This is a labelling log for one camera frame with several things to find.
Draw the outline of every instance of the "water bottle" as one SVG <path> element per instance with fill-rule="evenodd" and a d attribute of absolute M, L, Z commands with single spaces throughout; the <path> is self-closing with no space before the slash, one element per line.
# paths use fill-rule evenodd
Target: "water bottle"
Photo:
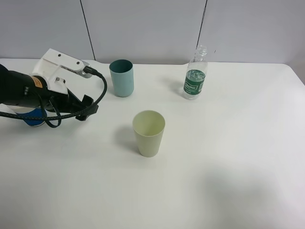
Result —
<path fill-rule="evenodd" d="M 186 78 L 183 87 L 183 96 L 186 99 L 193 100 L 198 98 L 203 82 L 208 70 L 208 62 L 205 60 L 207 48 L 198 45 L 194 59 L 192 59 L 187 67 Z"/>

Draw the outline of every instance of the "bottle neck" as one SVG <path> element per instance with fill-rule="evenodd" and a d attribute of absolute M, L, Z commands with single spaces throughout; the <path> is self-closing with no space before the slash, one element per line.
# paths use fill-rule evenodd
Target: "bottle neck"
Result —
<path fill-rule="evenodd" d="M 206 54 L 196 53 L 194 60 L 196 62 L 205 61 Z"/>

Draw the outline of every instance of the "white table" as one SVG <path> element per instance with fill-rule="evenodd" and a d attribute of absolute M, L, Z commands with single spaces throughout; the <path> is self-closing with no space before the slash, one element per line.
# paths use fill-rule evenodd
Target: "white table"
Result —
<path fill-rule="evenodd" d="M 283 64 L 210 63 L 195 101 L 187 65 L 135 65 L 135 91 L 59 128 L 0 118 L 0 228 L 303 229 L 305 86 Z M 31 72 L 36 60 L 1 59 Z M 97 77 L 62 76 L 98 97 Z M 132 118 L 166 120 L 157 156 L 136 151 Z"/>

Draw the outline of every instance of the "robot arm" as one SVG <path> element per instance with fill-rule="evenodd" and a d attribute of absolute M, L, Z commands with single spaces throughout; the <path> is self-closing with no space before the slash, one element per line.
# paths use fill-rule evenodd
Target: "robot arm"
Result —
<path fill-rule="evenodd" d="M 80 101 L 65 85 L 65 80 L 60 78 L 59 70 L 64 69 L 84 78 L 97 75 L 104 81 L 104 91 L 96 102 L 85 95 Z M 18 115 L 0 112 L 0 116 L 30 119 L 30 120 L 61 120 L 76 117 L 84 121 L 88 116 L 98 110 L 97 103 L 102 99 L 107 90 L 105 78 L 91 68 L 88 63 L 77 60 L 61 52 L 49 49 L 34 67 L 30 75 L 9 71 L 0 65 L 0 103 L 22 107 L 41 107 L 56 113 L 70 113 L 57 117 L 17 117 Z"/>

